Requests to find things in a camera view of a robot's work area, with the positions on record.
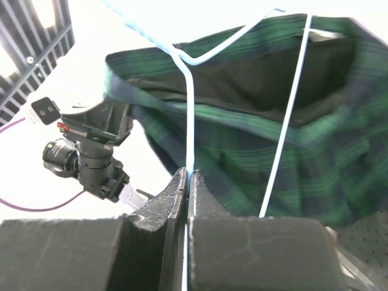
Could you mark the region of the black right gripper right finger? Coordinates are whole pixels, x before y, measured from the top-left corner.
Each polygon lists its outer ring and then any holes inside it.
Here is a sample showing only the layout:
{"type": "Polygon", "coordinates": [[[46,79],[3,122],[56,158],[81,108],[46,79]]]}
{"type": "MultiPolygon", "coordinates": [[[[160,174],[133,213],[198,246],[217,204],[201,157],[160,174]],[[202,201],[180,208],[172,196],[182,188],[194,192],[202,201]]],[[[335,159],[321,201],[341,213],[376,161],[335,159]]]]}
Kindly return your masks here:
{"type": "Polygon", "coordinates": [[[189,290],[344,290],[325,227],[314,219],[231,215],[200,171],[190,183],[189,290]]]}

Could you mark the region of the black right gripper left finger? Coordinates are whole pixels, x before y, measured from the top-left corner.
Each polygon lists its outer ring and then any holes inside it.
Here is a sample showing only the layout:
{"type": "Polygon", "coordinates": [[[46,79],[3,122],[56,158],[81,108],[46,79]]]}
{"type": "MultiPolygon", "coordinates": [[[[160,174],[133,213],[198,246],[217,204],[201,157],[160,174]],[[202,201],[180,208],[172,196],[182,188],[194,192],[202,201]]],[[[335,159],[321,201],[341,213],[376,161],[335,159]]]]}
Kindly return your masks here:
{"type": "Polygon", "coordinates": [[[2,290],[181,290],[186,171],[131,215],[6,220],[2,290]]]}

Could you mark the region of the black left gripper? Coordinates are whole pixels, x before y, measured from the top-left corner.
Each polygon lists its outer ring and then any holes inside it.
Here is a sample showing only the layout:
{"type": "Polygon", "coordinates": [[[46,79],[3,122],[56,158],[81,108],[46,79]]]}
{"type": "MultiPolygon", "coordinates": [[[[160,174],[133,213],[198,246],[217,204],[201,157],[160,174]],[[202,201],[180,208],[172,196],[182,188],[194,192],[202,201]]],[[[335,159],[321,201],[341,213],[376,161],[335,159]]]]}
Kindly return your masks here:
{"type": "Polygon", "coordinates": [[[62,114],[57,127],[73,142],[119,146],[133,128],[130,109],[124,102],[103,101],[83,112],[62,114]]]}

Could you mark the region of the blue wire hanger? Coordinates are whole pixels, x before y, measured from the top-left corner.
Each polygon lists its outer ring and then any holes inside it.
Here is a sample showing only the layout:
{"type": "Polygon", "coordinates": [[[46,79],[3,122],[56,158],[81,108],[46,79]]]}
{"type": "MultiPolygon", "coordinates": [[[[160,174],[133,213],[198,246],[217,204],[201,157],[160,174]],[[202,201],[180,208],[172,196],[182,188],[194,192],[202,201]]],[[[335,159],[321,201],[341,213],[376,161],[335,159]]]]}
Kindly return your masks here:
{"type": "MultiPolygon", "coordinates": [[[[243,28],[237,31],[234,35],[230,36],[228,39],[217,45],[215,48],[206,52],[205,54],[193,58],[188,54],[182,52],[181,50],[175,48],[172,44],[169,44],[167,41],[157,37],[150,30],[147,30],[144,27],[141,27],[135,21],[131,21],[129,19],[128,14],[124,13],[124,3],[122,1],[103,1],[104,5],[109,9],[114,11],[117,15],[119,15],[123,19],[123,23],[126,27],[131,30],[139,33],[141,36],[148,39],[151,43],[157,46],[157,48],[161,49],[172,58],[173,62],[182,72],[186,81],[186,90],[187,90],[187,122],[186,122],[186,172],[187,179],[190,180],[194,171],[194,163],[195,163],[195,89],[193,76],[190,69],[187,65],[200,65],[210,59],[212,59],[217,54],[221,53],[227,47],[232,45],[234,42],[239,40],[243,35],[245,35],[249,30],[251,30],[254,26],[256,26],[259,21],[253,21],[246,24],[243,28]]],[[[275,182],[276,174],[279,167],[279,162],[281,159],[281,154],[284,147],[284,142],[286,139],[286,133],[289,126],[290,118],[292,115],[293,106],[295,103],[296,94],[298,91],[299,81],[301,79],[301,73],[303,69],[305,54],[307,50],[307,43],[309,39],[310,26],[312,23],[313,15],[308,13],[306,16],[306,23],[303,29],[303,38],[301,41],[301,47],[299,50],[298,61],[296,64],[295,75],[293,77],[292,88],[290,90],[290,96],[286,107],[286,112],[284,116],[284,120],[282,123],[278,145],[275,152],[275,157],[272,165],[272,169],[270,172],[269,181],[267,183],[266,192],[264,195],[263,203],[261,205],[261,209],[259,212],[258,218],[265,218],[267,213],[267,208],[269,205],[270,197],[273,190],[273,185],[275,182]]]]}

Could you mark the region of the green plaid skirt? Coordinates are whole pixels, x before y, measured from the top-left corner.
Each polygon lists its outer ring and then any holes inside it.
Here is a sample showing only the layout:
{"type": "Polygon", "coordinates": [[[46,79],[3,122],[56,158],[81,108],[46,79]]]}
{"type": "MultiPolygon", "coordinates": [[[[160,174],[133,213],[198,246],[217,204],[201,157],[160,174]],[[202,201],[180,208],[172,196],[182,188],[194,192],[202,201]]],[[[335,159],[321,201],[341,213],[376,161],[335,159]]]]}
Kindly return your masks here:
{"type": "MultiPolygon", "coordinates": [[[[262,20],[190,68],[195,168],[234,215],[263,202],[292,88],[306,16],[262,20]]],[[[387,45],[353,19],[314,17],[269,216],[315,218],[333,228],[387,209],[387,45]]],[[[186,82],[158,48],[105,58],[105,99],[131,114],[164,167],[186,159],[186,82]]]]}

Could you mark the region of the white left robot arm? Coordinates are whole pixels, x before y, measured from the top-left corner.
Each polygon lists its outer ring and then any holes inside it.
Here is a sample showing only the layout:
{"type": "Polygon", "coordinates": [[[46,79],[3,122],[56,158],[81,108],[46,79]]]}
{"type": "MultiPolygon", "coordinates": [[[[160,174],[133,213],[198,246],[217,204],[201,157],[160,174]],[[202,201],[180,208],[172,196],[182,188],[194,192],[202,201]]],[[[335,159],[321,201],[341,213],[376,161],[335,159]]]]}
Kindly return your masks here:
{"type": "Polygon", "coordinates": [[[44,167],[61,178],[77,179],[100,199],[141,208],[153,195],[135,190],[113,150],[130,135],[133,119],[126,103],[103,101],[82,112],[63,113],[57,121],[62,138],[49,142],[44,167]]]}

